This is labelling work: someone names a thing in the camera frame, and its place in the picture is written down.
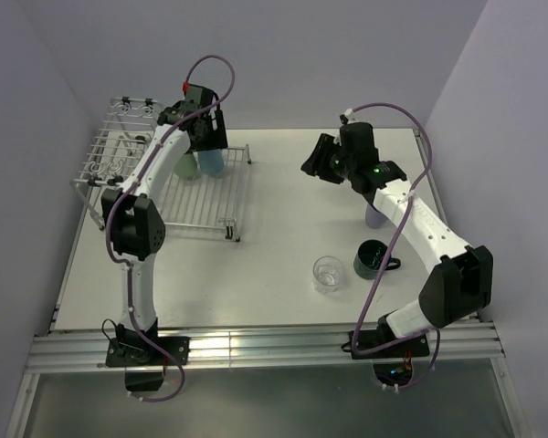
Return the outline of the blue cup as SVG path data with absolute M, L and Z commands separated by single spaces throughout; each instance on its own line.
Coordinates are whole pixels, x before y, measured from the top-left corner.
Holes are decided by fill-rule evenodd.
M 225 169 L 223 153 L 219 149 L 199 151 L 197 160 L 200 171 L 210 177 L 219 176 Z

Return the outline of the light green cup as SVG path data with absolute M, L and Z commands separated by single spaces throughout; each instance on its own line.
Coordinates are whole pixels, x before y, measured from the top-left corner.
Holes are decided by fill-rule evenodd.
M 174 174 L 184 181 L 194 181 L 199 173 L 199 165 L 195 154 L 184 154 L 174 166 Z

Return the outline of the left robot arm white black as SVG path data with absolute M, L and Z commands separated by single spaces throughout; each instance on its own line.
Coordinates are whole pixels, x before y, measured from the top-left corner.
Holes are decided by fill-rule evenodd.
M 185 83 L 183 99 L 161 111 L 151 144 L 135 169 L 118 188 L 107 188 L 101 195 L 106 250 L 124 275 L 113 349 L 131 361 L 149 364 L 162 354 L 153 303 L 154 261 L 166 237 L 156 205 L 161 191 L 188 152 L 226 146 L 216 92 Z

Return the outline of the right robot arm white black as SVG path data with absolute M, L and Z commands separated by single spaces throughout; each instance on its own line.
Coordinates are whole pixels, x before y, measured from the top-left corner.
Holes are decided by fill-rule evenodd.
M 428 279 L 418 298 L 389 313 L 387 327 L 377 333 L 384 354 L 397 355 L 409 337 L 442 329 L 490 304 L 492 253 L 451 231 L 416 195 L 404 171 L 395 162 L 380 159 L 371 124 L 344 124 L 336 137 L 323 133 L 300 168 L 329 183 L 348 181 L 395 225 L 425 265 Z

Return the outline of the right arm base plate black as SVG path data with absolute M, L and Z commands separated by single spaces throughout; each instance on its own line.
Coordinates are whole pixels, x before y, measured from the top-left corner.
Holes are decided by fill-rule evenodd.
M 341 345 L 342 352 L 353 360 L 424 358 L 430 353 L 426 332 L 401 339 L 395 338 L 387 326 L 361 330 L 357 338 L 356 352 L 352 352 L 354 331 L 348 333 L 348 341 Z

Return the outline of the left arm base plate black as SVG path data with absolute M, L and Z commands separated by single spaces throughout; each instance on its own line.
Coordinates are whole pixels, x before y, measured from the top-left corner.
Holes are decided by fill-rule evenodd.
M 181 365 L 188 362 L 188 337 L 160 337 L 156 344 L 173 356 Z M 131 347 L 113 339 L 108 347 L 105 366 L 108 368 L 173 366 L 174 362 L 146 342 L 142 347 Z

